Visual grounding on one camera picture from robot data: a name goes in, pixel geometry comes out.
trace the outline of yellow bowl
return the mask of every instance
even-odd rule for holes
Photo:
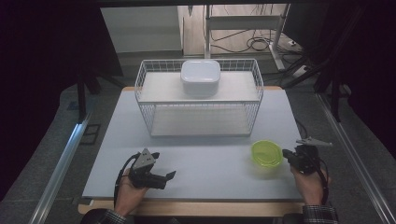
[[[261,140],[251,146],[251,157],[263,167],[277,167],[282,161],[280,146],[268,140]]]

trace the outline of wall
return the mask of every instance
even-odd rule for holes
[[[181,50],[177,7],[101,10],[117,53]]]

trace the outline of wire basket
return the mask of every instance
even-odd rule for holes
[[[218,92],[186,94],[180,81],[187,60],[145,60],[135,97],[151,136],[249,136],[262,101],[262,76],[254,59],[215,60]]]

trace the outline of human hand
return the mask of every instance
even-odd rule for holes
[[[321,205],[323,187],[318,173],[314,172],[311,175],[303,175],[293,166],[290,166],[290,170],[294,175],[297,190],[304,198],[305,205]],[[322,173],[327,178],[326,172],[322,170]]]
[[[149,188],[137,189],[128,177],[130,169],[126,169],[119,186],[119,194],[114,211],[123,216],[128,216],[140,204]]]

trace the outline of lid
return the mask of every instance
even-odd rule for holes
[[[268,140],[255,142],[251,146],[251,155],[263,167],[276,167],[283,161],[280,146]]]
[[[220,65],[214,60],[188,60],[181,66],[180,77],[191,83],[218,82]]]

